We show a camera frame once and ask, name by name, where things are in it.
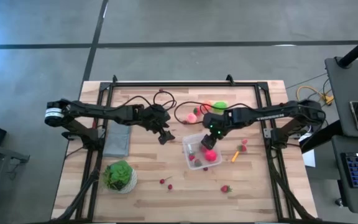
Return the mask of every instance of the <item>wooden tabletop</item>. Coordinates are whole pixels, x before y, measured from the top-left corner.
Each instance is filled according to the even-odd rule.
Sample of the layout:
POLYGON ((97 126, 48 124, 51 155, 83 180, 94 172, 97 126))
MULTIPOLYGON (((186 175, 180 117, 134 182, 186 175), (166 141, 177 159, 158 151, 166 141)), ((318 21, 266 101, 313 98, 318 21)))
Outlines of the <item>wooden tabletop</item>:
MULTIPOLYGON (((283 81, 267 81, 272 104, 287 102, 283 81)), ((100 82, 84 82, 80 100, 96 104, 100 82)), ((120 87, 113 91, 111 106, 119 106, 136 95, 142 95, 152 102, 158 87, 120 87)), ((245 103, 257 107, 255 90, 252 87, 167 87, 178 104, 184 101, 225 101, 228 105, 245 103)), ((156 103, 170 100, 168 95, 159 95, 156 103)), ((131 104, 145 104, 135 99, 131 104)), ((185 119, 195 105, 180 107, 177 115, 185 119)), ((133 126, 130 138, 129 157, 125 160, 137 172, 137 185, 129 194, 114 194, 99 183, 96 199, 95 222, 255 222, 277 221, 272 198, 267 159, 259 123, 231 131, 217 146, 222 151, 220 165, 208 171, 190 170, 183 153, 182 138, 191 134, 207 133, 201 124, 182 125, 173 117, 168 128, 175 140, 160 145, 158 134, 133 126), (235 163, 231 158, 242 139, 248 139, 247 153, 240 154, 235 163), (159 180, 172 176, 167 184, 173 185, 168 191, 167 184, 159 180), (224 194, 223 185, 230 185, 233 191, 224 194)), ((281 127, 290 119, 277 119, 281 127)), ((85 126, 91 127, 92 118, 78 118, 85 126)), ((72 141, 67 153, 81 147, 80 141, 72 141)), ((86 150, 80 150, 66 159, 52 217, 58 217, 74 199, 80 189, 86 150)), ((285 167, 290 188, 302 206, 317 216, 313 197, 298 147, 289 146, 283 150, 285 167)), ((104 157, 101 170, 118 159, 104 157)), ((84 214, 88 211, 89 194, 85 200, 84 214)), ((280 198, 284 214, 287 213, 284 196, 280 198)))

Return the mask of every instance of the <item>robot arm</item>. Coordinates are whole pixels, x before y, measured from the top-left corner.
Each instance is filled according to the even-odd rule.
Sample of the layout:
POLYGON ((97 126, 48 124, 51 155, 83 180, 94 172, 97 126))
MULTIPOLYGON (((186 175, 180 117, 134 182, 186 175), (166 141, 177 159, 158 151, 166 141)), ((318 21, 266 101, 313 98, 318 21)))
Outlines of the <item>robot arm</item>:
POLYGON ((175 138, 170 131, 163 129, 169 127, 167 121, 170 116, 161 105, 152 105, 147 108, 144 108, 144 105, 122 105, 112 108, 61 99, 47 103, 45 124, 52 127, 64 127, 69 131, 63 133, 64 137, 69 139, 71 135, 79 136, 85 146, 89 141, 95 143, 99 138, 97 130, 86 128, 75 120, 80 116, 110 119, 126 126, 142 126, 154 134, 160 133, 158 138, 160 144, 165 144, 175 138))
POLYGON ((322 124, 325 120, 325 113, 321 111, 319 103, 310 100, 289 101, 260 109, 233 108, 224 110, 223 114, 207 113, 204 115, 203 126, 208 128, 211 134, 206 135, 201 143, 208 149, 212 149, 217 139, 223 139, 233 129, 250 126, 256 121, 284 117, 293 119, 284 127, 275 128, 270 132, 272 147, 279 149, 286 148, 288 137, 305 126, 322 124))

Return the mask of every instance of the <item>gray towel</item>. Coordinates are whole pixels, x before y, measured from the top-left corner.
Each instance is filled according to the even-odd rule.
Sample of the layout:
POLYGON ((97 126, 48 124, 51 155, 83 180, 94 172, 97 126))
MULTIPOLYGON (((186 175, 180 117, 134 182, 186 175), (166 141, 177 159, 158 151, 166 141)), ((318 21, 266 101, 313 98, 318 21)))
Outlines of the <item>gray towel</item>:
POLYGON ((131 127, 111 121, 104 145, 103 156, 125 157, 129 151, 131 127))

